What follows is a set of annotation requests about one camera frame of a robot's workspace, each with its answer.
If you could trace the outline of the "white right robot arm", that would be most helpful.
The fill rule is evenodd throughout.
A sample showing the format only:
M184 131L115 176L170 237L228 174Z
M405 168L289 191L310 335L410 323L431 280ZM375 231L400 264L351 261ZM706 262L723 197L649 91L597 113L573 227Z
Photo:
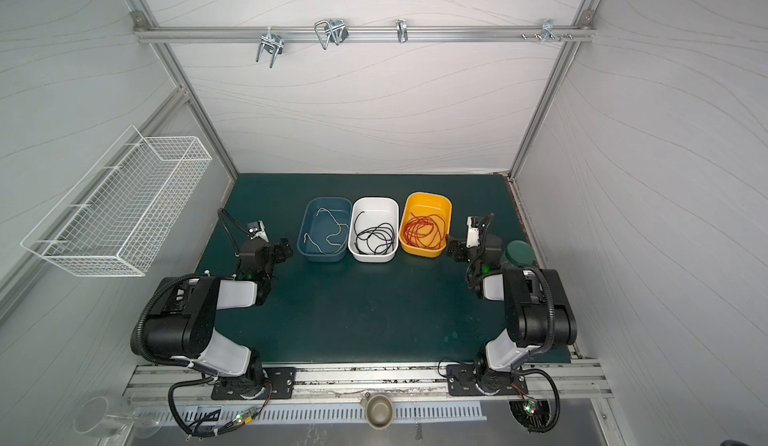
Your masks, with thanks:
M571 345L577 324L559 273L537 266L533 247L522 240L504 245L490 235L451 237L446 254L468 264L466 281L479 299L501 302L504 327L471 363L445 367L448 394L528 396L523 365L560 346Z

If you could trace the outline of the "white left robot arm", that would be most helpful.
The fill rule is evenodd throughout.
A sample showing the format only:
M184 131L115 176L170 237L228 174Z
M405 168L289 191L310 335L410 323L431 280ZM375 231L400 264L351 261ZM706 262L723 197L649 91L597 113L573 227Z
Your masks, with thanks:
M228 394L258 396L268 384L258 351L218 332L216 315L264 305L275 266L292 255L287 238L273 243L256 237L238 251L233 279L209 274L163 279L134 327L132 352L154 364L211 376Z

